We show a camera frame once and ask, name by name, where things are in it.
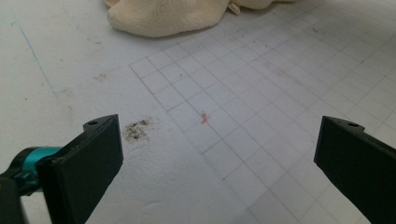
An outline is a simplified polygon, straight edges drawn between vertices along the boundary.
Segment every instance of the screw hole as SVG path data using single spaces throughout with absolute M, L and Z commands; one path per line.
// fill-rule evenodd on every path
M 348 123 L 348 125 L 352 127 L 359 127 L 359 124 L 353 122 Z

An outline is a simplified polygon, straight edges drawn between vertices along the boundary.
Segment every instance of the black plastic jaw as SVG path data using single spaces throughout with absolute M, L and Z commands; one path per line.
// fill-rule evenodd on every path
M 371 223 L 396 224 L 395 148 L 359 124 L 323 117 L 315 163 Z
M 84 133 L 35 163 L 38 182 L 22 170 L 26 148 L 0 175 L 0 223 L 25 224 L 20 197 L 42 188 L 54 224 L 85 223 L 122 166 L 117 115 L 91 120 Z
M 118 116 L 91 120 L 84 133 L 35 164 L 52 223 L 84 223 L 122 166 Z

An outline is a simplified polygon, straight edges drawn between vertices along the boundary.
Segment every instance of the beige cloth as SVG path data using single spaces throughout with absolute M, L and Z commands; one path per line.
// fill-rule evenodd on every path
M 214 26 L 228 6 L 238 13 L 239 7 L 262 9 L 272 2 L 273 0 L 105 0 L 110 7 L 108 21 L 115 29 L 151 37 Z

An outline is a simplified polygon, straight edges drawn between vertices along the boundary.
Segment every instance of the blue line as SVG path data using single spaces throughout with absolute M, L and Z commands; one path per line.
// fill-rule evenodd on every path
M 20 29 L 21 29 L 21 32 L 22 32 L 22 34 L 23 34 L 25 40 L 26 40 L 26 43 L 29 45 L 30 51 L 32 51 L 33 56 L 35 57 L 35 61 L 37 62 L 38 67 L 39 67 L 40 70 L 41 70 L 41 74 L 43 74 L 44 79 L 46 79 L 47 84 L 49 85 L 49 87 L 50 87 L 50 89 L 52 90 L 52 92 L 55 93 L 55 90 L 53 89 L 52 85 L 50 84 L 50 81 L 49 81 L 49 79 L 47 78 L 47 76 L 46 76 L 46 74 L 45 74 L 45 72 L 44 72 L 44 69 L 43 69 L 43 67 L 42 67 L 41 64 L 40 64 L 40 61 L 38 60 L 37 56 L 35 55 L 35 51 L 33 50 L 32 45 L 31 45 L 30 42 L 29 42 L 29 39 L 27 38 L 27 36 L 26 36 L 25 32 L 22 30 L 22 28 L 20 28 Z

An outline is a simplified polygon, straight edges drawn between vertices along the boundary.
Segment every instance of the small debris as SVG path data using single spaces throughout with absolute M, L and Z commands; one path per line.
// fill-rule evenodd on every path
M 210 117 L 206 114 L 205 111 L 203 111 L 203 112 L 201 113 L 201 118 L 203 119 L 202 122 L 201 122 L 202 124 L 208 123 L 208 122 L 209 122 L 209 119 L 210 119 Z
M 125 126 L 122 134 L 124 138 L 131 144 L 142 140 L 149 140 L 145 130 L 150 124 L 151 119 L 142 119 L 138 122 Z

